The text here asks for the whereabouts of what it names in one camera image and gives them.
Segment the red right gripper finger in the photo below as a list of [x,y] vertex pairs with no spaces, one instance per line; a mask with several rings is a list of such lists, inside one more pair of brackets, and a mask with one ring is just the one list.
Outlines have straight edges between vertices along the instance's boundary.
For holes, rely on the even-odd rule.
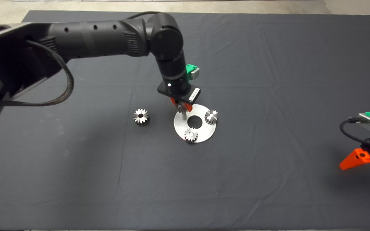
[[370,154],[362,148],[354,149],[340,164],[341,170],[370,164]]

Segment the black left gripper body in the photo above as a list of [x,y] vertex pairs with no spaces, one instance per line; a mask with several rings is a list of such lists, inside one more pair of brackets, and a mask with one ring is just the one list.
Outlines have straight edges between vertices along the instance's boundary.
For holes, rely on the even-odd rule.
[[187,89],[183,93],[179,94],[170,92],[173,87],[173,85],[169,86],[167,83],[161,82],[157,88],[157,91],[164,96],[189,105],[194,105],[201,94],[201,89],[195,85],[188,84]]

